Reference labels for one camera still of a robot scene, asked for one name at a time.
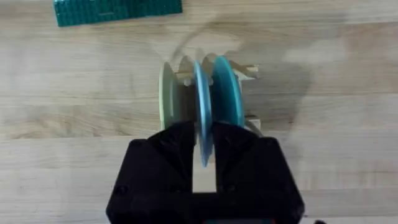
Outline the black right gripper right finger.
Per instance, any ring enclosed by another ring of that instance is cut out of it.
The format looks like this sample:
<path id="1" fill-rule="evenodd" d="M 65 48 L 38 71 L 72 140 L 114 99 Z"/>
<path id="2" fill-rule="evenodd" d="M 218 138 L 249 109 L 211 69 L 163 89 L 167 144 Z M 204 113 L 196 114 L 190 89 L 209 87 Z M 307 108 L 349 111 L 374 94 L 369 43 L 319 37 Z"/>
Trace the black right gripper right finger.
<path id="1" fill-rule="evenodd" d="M 217 194 L 214 219 L 298 223 L 305 205 L 278 140 L 214 123 Z"/>

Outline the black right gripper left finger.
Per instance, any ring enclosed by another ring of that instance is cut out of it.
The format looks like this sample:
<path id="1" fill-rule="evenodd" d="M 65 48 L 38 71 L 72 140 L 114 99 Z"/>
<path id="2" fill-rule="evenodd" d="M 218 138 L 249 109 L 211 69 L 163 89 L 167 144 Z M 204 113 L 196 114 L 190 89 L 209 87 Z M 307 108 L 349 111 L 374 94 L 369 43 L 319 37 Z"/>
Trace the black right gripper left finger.
<path id="1" fill-rule="evenodd" d="M 111 223 L 194 223 L 194 134 L 185 121 L 129 143 L 106 207 Z"/>

